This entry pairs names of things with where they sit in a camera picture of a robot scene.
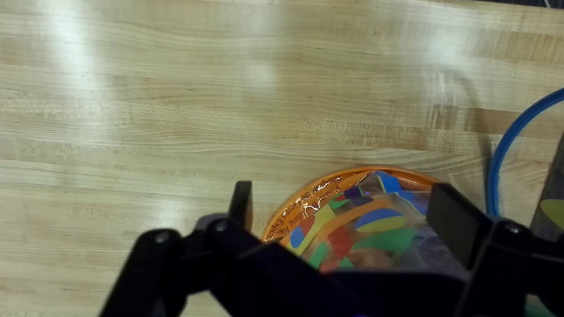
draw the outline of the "wooden table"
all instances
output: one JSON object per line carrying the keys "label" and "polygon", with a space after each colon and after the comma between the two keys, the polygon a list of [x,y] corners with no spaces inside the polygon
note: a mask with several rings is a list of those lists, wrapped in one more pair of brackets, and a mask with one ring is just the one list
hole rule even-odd
{"label": "wooden table", "polygon": [[[395,163],[484,206],[485,156],[564,84],[564,14],[422,0],[0,0],[0,315],[96,315],[135,237],[254,179],[256,232],[306,181]],[[528,221],[563,109],[519,139]],[[191,311],[223,315],[210,297]]]}

